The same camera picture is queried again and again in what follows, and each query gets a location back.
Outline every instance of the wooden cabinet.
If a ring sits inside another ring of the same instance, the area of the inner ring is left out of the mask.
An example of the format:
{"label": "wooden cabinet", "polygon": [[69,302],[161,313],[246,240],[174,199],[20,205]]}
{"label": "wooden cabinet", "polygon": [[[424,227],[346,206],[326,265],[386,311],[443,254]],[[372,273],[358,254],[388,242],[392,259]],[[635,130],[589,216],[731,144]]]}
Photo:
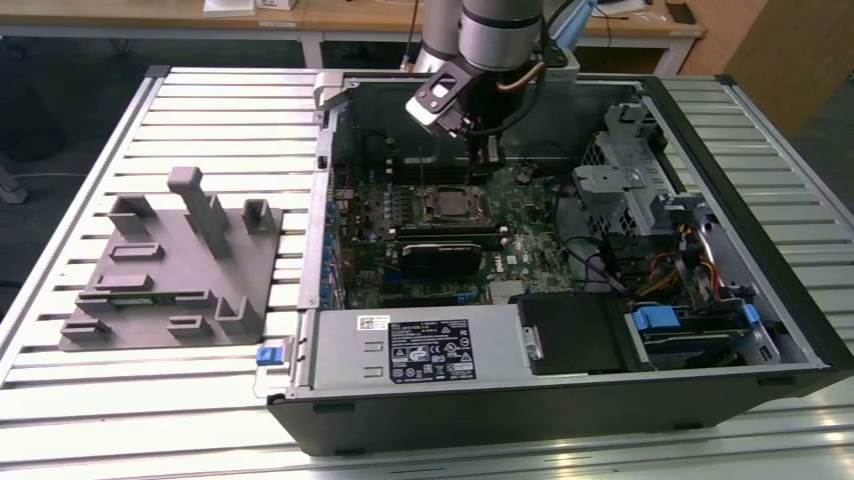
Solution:
{"label": "wooden cabinet", "polygon": [[707,34],[680,73],[729,74],[780,132],[793,136],[854,68],[854,1],[687,3]]}

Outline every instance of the motherboard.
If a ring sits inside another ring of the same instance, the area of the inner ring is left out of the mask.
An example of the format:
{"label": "motherboard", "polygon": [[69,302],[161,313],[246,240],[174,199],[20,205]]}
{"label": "motherboard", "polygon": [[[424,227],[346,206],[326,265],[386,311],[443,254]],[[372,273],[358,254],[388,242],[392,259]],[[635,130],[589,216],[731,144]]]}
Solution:
{"label": "motherboard", "polygon": [[437,169],[338,175],[345,308],[508,303],[572,289],[551,215],[557,180],[524,162],[480,185]]}

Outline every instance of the power supply label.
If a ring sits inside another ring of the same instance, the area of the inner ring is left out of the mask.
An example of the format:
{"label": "power supply label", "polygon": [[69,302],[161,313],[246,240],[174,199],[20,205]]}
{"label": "power supply label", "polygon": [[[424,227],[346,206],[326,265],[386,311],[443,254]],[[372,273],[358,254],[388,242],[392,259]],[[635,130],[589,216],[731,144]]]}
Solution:
{"label": "power supply label", "polygon": [[477,378],[468,320],[389,323],[388,355],[394,383]]}

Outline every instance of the blue plastic clip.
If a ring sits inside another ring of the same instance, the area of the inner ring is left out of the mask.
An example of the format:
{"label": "blue plastic clip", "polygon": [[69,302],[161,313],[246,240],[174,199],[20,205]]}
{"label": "blue plastic clip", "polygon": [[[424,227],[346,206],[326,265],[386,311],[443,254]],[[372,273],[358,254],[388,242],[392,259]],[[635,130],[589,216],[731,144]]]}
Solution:
{"label": "blue plastic clip", "polygon": [[655,307],[640,307],[632,314],[637,330],[647,328],[679,328],[679,317],[672,307],[664,305]]}
{"label": "blue plastic clip", "polygon": [[254,364],[258,367],[284,365],[284,347],[260,347],[254,354]]}
{"label": "blue plastic clip", "polygon": [[744,314],[751,327],[755,327],[756,325],[759,325],[759,323],[761,323],[756,307],[753,307],[749,303],[741,305],[741,313]]}

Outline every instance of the metal workbench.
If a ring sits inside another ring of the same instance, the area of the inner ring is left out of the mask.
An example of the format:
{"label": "metal workbench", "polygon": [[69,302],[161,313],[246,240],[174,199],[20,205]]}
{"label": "metal workbench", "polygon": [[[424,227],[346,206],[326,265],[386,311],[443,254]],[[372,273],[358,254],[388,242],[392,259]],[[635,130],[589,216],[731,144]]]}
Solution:
{"label": "metal workbench", "polygon": [[[225,207],[262,197],[285,210],[266,333],[293,332],[314,75],[173,68],[145,78],[0,325],[0,478],[848,478],[854,380],[676,434],[310,458],[253,395],[254,346],[56,349],[112,232],[102,216],[112,197],[145,193],[156,208],[178,207],[165,190],[176,165],[201,168],[202,187]],[[839,335],[854,341],[849,213],[736,87],[664,83]],[[691,189],[679,154],[668,156]]]}

